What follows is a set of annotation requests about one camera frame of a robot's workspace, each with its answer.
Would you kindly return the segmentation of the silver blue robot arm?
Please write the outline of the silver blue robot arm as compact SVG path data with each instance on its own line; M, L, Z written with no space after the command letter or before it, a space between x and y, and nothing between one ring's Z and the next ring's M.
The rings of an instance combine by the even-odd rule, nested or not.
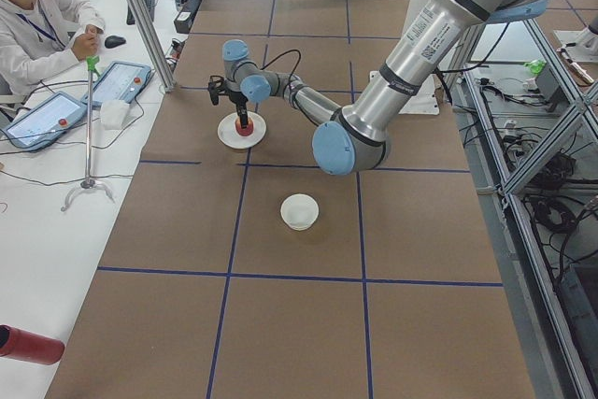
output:
M322 171L344 176L370 170L388 157L389 123L467 29L535 18L547 6L548 0L427 0L358 100L343 107L294 73L261 69L244 41L229 40L222 47L225 73L208 83L210 99L217 104L228 96L246 122L247 102L281 97L315 124L312 152Z

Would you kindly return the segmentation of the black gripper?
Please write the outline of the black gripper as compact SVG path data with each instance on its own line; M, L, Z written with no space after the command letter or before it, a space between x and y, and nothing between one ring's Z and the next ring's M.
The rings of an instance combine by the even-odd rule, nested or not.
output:
M237 119L235 126L240 129L247 129L249 126L249 115L247 112L248 98L242 93L230 90L228 97L235 104Z

